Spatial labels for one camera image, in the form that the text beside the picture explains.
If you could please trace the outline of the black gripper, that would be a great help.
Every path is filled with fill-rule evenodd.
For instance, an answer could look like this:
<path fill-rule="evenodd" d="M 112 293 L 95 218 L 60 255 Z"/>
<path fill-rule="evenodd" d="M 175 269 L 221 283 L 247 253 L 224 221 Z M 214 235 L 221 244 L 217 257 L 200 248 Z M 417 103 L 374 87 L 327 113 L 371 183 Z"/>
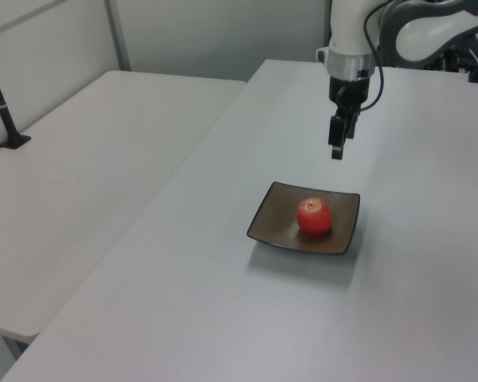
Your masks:
<path fill-rule="evenodd" d="M 343 146 L 346 139 L 355 137 L 355 125 L 358 121 L 361 105 L 366 102 L 370 79 L 346 81 L 330 78 L 329 99 L 337 106 L 331 117 L 328 144 L 331 157 L 343 159 Z"/>

